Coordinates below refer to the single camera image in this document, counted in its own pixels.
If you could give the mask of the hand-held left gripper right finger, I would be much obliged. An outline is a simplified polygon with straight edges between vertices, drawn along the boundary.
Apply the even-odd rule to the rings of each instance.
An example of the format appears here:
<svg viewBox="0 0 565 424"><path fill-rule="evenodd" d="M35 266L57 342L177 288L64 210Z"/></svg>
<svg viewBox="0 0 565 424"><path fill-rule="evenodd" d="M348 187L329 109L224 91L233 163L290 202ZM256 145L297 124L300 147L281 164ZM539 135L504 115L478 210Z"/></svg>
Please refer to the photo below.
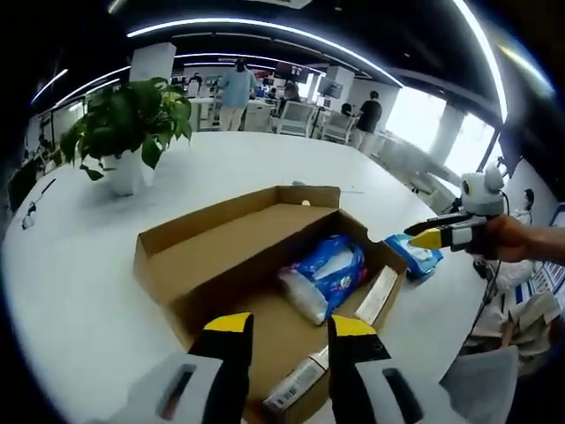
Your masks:
<svg viewBox="0 0 565 424"><path fill-rule="evenodd" d="M328 319L329 396L337 423L419 423L424 410L376 329L338 314Z"/></svg>

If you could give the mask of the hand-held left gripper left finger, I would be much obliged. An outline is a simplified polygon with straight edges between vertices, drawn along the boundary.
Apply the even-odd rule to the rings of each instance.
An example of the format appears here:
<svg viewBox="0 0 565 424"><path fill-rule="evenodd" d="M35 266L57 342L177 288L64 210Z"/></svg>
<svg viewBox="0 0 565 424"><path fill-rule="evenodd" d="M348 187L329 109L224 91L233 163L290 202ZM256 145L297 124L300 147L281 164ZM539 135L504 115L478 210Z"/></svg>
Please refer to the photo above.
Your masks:
<svg viewBox="0 0 565 424"><path fill-rule="evenodd" d="M209 322L189 351L167 358L130 389L114 423L239 423L249 392L253 314Z"/></svg>

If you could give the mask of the person's right hand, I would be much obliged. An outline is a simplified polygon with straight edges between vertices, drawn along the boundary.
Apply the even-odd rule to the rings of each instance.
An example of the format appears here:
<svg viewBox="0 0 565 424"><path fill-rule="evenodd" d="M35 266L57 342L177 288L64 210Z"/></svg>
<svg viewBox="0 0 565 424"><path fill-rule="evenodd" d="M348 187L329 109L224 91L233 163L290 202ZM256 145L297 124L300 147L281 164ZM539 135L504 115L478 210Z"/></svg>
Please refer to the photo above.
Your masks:
<svg viewBox="0 0 565 424"><path fill-rule="evenodd" d="M505 262L542 261L537 230L512 216L497 216L486 223L486 242L494 258Z"/></svg>

